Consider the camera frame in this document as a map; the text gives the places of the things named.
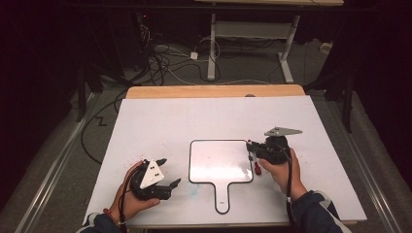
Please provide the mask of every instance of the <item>white plastic piece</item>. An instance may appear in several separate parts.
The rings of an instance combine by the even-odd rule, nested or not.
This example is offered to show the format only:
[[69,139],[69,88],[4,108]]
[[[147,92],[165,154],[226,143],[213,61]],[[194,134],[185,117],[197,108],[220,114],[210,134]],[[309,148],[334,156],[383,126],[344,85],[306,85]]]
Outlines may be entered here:
[[161,173],[160,168],[157,163],[152,160],[149,163],[148,170],[143,177],[142,183],[140,183],[140,188],[144,189],[154,183],[158,183],[164,179],[163,173]]
[[192,59],[192,60],[197,60],[197,56],[198,56],[198,54],[195,51],[190,53],[190,59]]
[[330,50],[332,49],[332,43],[323,43],[319,50],[324,54],[329,54]]

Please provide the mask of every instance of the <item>handheld controller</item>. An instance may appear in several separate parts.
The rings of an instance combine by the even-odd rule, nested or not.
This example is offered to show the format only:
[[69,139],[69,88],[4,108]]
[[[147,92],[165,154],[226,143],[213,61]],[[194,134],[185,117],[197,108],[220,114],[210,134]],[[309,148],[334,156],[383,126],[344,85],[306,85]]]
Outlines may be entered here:
[[178,186],[181,179],[177,179],[168,186],[156,185],[163,180],[164,176],[158,166],[166,162],[166,158],[158,161],[144,160],[143,164],[138,167],[135,174],[130,179],[130,189],[136,198],[140,200],[149,200],[158,198],[160,200],[168,200],[172,194],[172,189]]

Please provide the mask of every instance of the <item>white table surface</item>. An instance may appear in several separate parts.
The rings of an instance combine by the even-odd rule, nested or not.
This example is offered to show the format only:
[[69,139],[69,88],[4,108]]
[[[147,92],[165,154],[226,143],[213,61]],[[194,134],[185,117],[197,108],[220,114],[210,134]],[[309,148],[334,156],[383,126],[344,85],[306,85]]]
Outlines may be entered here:
[[341,220],[366,220],[309,96],[123,100],[86,216],[111,205],[125,172],[135,162],[167,158],[160,167],[164,184],[182,181],[169,200],[138,214],[127,222],[128,227],[289,224],[285,195],[264,169],[250,183],[229,186],[230,210],[225,215],[215,209],[211,184],[189,181],[193,140],[263,143],[263,133],[275,126],[303,131],[287,138],[306,187],[325,192]]

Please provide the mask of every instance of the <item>table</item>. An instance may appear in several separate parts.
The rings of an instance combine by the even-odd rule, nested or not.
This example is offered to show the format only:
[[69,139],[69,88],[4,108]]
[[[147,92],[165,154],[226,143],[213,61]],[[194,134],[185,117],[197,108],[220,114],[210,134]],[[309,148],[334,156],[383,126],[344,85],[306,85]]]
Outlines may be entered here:
[[[266,5],[295,5],[295,6],[318,6],[333,7],[342,6],[343,0],[196,0],[201,2],[217,3],[244,3],[244,4],[266,4]],[[286,39],[285,49],[278,53],[279,62],[286,83],[293,83],[291,69],[287,58],[291,50],[294,33],[297,29],[300,16],[294,16],[291,23],[269,23],[269,22],[246,22],[246,21],[222,21],[216,20],[216,14],[212,14],[210,33],[210,52],[208,64],[208,80],[215,79],[216,37],[241,37],[241,38],[263,38],[263,39]]]
[[[256,97],[244,98],[246,94]],[[189,145],[193,140],[263,142],[264,131],[274,126],[303,130],[288,140],[296,150],[307,188],[327,193],[345,223],[365,220],[312,100],[298,85],[130,88],[121,103],[86,214],[101,212],[102,205],[113,201],[126,170],[136,161],[166,157],[167,162],[161,166],[166,184],[178,178],[181,183],[169,200],[131,219],[129,227],[289,224],[285,195],[265,171],[250,183],[230,185],[230,210],[224,215],[215,210],[212,185],[189,181]]]

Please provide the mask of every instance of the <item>wire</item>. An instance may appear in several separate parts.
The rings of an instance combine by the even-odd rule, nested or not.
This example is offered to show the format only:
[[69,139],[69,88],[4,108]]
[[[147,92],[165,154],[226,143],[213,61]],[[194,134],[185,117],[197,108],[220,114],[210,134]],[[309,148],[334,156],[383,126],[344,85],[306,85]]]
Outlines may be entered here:
[[111,106],[112,104],[115,104],[115,103],[117,103],[117,102],[119,102],[119,101],[121,101],[121,99],[112,101],[112,102],[108,103],[107,105],[105,105],[101,110],[99,110],[95,115],[93,115],[93,116],[90,118],[90,120],[86,123],[85,127],[84,127],[83,130],[82,130],[81,142],[82,142],[82,148],[83,148],[83,150],[85,151],[85,153],[87,154],[87,156],[88,156],[91,160],[93,160],[94,162],[96,162],[97,164],[100,164],[100,165],[102,164],[102,162],[99,161],[98,159],[96,159],[95,157],[93,157],[93,156],[90,154],[90,152],[87,150],[87,148],[86,148],[85,140],[84,140],[85,132],[86,132],[86,129],[87,129],[88,125],[89,125],[101,112],[103,112],[103,110],[105,110],[106,108],[108,108],[108,107]]

